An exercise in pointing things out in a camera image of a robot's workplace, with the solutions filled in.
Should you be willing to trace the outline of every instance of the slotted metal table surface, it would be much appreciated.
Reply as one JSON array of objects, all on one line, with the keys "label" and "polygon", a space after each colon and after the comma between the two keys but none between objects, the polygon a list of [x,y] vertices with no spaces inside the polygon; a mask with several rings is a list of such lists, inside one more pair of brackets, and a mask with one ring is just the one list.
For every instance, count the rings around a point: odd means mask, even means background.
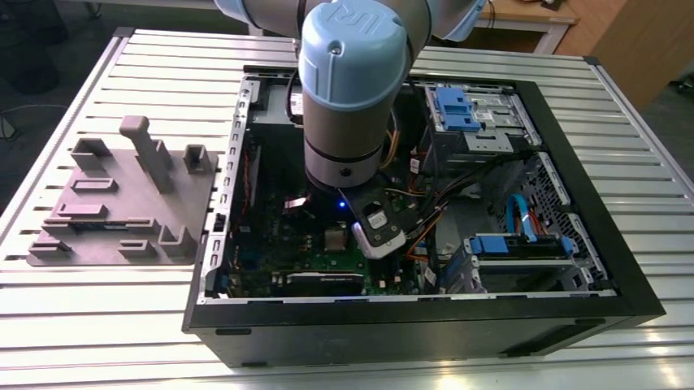
[{"label": "slotted metal table surface", "polygon": [[131,149],[119,118],[146,115],[170,150],[198,143],[223,153],[242,68],[267,63],[294,66],[287,39],[147,30],[112,39],[0,219],[0,386],[694,388],[692,182],[582,58],[431,48],[414,73],[540,85],[668,310],[638,328],[530,359],[230,370],[181,332],[191,266],[27,265],[76,140]]}]

